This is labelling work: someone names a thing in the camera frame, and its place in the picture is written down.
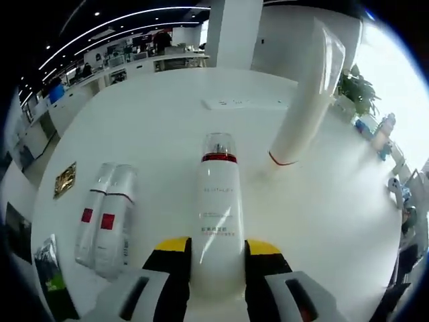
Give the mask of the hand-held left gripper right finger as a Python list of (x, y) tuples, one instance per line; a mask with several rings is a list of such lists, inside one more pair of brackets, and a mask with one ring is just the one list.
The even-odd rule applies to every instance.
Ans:
[(335, 297), (293, 271), (274, 245), (245, 241), (245, 301), (250, 321), (338, 321)]

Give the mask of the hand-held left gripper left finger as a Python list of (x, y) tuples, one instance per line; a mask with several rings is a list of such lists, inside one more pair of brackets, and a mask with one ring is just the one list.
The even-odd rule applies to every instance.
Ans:
[(82, 321), (183, 321), (190, 298), (192, 239), (158, 244), (139, 270), (128, 270), (102, 291)]

